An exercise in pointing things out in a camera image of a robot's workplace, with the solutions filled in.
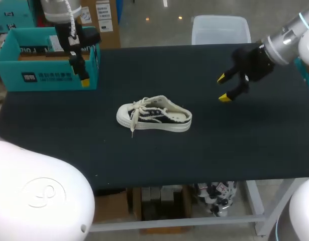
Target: floor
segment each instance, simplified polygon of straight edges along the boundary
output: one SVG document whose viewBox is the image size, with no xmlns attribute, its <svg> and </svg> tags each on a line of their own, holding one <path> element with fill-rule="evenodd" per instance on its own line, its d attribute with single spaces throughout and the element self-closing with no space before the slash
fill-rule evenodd
<svg viewBox="0 0 309 241">
<path fill-rule="evenodd" d="M 193 18 L 198 15 L 244 17 L 252 42 L 275 32 L 309 5 L 309 0 L 124 0 L 120 23 L 121 46 L 145 47 L 191 44 Z M 281 180 L 257 181 L 264 205 L 272 198 Z M 230 215 L 250 214 L 248 200 L 241 189 Z M 257 237 L 253 224 L 197 226 L 184 234 L 140 235 L 137 230 L 89 234 L 87 241 L 266 241 Z"/>
</svg>

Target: shoelace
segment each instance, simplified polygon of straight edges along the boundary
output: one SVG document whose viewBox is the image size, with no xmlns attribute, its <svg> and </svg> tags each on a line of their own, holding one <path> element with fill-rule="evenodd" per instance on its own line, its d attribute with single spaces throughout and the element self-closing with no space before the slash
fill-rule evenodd
<svg viewBox="0 0 309 241">
<path fill-rule="evenodd" d="M 132 106 L 129 107 L 128 111 L 131 111 L 134 109 L 134 111 L 131 113 L 131 132 L 133 137 L 133 132 L 135 130 L 135 126 L 137 122 L 139 121 L 139 115 L 141 114 L 149 114 L 148 111 L 145 111 L 147 104 L 150 104 L 150 101 L 147 101 L 147 97 L 143 98 L 142 100 L 139 100 L 138 102 L 134 102 Z"/>
</svg>

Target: white sneaker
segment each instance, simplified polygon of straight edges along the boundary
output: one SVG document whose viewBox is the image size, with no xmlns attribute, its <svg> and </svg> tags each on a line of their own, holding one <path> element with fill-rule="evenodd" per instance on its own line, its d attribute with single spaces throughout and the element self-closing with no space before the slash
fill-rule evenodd
<svg viewBox="0 0 309 241">
<path fill-rule="evenodd" d="M 185 132 L 190 128 L 192 114 L 159 95 L 122 105 L 116 119 L 124 127 L 130 128 L 132 135 L 134 130 L 145 129 Z"/>
</svg>

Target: brown cardboard box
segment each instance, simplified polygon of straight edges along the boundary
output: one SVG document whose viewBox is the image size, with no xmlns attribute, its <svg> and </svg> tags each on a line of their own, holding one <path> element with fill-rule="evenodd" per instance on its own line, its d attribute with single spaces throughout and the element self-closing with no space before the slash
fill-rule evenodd
<svg viewBox="0 0 309 241">
<path fill-rule="evenodd" d="M 99 19 L 97 11 L 99 13 L 106 12 L 108 9 L 103 11 L 103 6 L 105 4 L 110 5 L 111 13 L 105 13 L 105 15 L 100 14 L 102 16 L 108 16 L 107 14 L 111 15 L 105 17 L 105 19 Z M 82 15 L 78 18 L 78 21 L 83 26 L 94 26 L 100 32 L 101 37 L 101 49 L 113 49 L 113 48 L 120 48 L 120 32 L 119 32 L 119 23 L 118 23 L 118 14 L 116 10 L 116 0 L 81 0 L 82 6 Z"/>
<path fill-rule="evenodd" d="M 93 223 L 128 218 L 129 207 L 127 192 L 95 197 L 95 214 Z"/>
<path fill-rule="evenodd" d="M 189 188 L 186 185 L 182 186 L 182 201 L 184 218 L 190 218 L 192 213 L 191 196 Z M 142 220 L 142 202 L 141 202 L 141 188 L 133 188 L 133 212 L 137 220 Z M 183 233 L 190 230 L 191 226 L 177 226 L 177 227 L 158 227 L 141 229 L 142 234 L 167 234 L 167 233 Z"/>
</svg>

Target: black table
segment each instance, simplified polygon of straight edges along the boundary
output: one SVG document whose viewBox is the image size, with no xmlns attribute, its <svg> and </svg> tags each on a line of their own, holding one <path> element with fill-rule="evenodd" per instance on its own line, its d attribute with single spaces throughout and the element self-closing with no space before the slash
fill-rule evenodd
<svg viewBox="0 0 309 241">
<path fill-rule="evenodd" d="M 10 92 L 0 136 L 78 168 L 94 190 L 209 181 L 309 177 L 309 89 L 277 67 L 232 103 L 217 79 L 238 45 L 104 50 L 95 91 Z M 184 133 L 136 130 L 120 105 L 166 95 L 189 109 Z"/>
</svg>

